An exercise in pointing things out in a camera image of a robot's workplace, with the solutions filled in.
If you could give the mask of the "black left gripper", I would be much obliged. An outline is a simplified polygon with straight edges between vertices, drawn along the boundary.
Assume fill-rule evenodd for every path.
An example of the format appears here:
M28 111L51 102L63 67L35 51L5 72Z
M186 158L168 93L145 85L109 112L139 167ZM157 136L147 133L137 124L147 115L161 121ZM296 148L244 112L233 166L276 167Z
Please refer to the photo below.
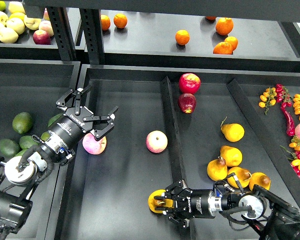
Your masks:
M64 113L48 128L50 137L45 141L47 154L52 160L60 160L60 153L72 149L86 133L91 133L96 141L101 140L115 127L115 106L107 115L94 115L87 107L81 105L82 97L92 88L69 88L56 102L56 107Z

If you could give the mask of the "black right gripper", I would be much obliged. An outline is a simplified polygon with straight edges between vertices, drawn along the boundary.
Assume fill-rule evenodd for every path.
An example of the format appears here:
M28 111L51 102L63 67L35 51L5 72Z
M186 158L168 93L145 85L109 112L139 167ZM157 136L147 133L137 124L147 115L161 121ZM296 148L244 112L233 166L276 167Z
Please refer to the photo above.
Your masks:
M211 189L190 189L184 179L179 179L167 186L163 193L156 194L155 200L175 200L176 212L163 210L167 219L180 227L189 227L193 218L213 219L218 212L223 211L222 198Z

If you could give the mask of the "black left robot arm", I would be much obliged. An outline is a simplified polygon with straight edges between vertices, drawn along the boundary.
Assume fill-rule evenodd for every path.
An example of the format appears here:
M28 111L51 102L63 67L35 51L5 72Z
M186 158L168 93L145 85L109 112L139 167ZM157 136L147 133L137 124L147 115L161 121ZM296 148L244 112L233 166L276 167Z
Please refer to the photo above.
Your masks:
M47 139L33 135L36 142L20 156L6 160L0 156L0 240L17 234L32 210L31 197L53 171L55 165L67 165L75 157L74 147L91 134L99 141L115 126L115 106L105 115L97 115L82 104L91 90L69 88L57 101L59 116L48 128Z

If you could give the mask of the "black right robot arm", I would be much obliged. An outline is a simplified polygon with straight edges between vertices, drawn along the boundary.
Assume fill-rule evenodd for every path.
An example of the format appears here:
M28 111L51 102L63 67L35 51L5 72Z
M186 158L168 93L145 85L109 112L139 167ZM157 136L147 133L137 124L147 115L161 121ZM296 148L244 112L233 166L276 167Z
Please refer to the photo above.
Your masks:
M191 219L220 214L230 225L251 227L261 240L300 240L300 211L259 184L245 190L222 179L212 189L191 189L180 179L151 193L148 207L183 229Z

